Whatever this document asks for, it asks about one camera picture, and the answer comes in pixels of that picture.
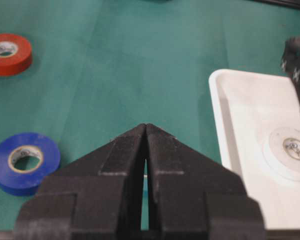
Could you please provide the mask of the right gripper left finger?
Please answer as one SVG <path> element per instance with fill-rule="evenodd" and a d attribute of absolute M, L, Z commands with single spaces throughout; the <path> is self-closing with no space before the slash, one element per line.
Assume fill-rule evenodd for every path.
<path fill-rule="evenodd" d="M 144 123 L 46 176 L 19 211 L 16 240 L 119 240 L 141 228 Z"/>

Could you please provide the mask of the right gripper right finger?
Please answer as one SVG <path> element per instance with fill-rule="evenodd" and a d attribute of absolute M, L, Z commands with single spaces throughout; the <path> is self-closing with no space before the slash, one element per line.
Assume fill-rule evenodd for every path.
<path fill-rule="evenodd" d="M 242 179 L 148 124 L 149 228 L 162 240 L 264 240 L 259 204 Z"/>

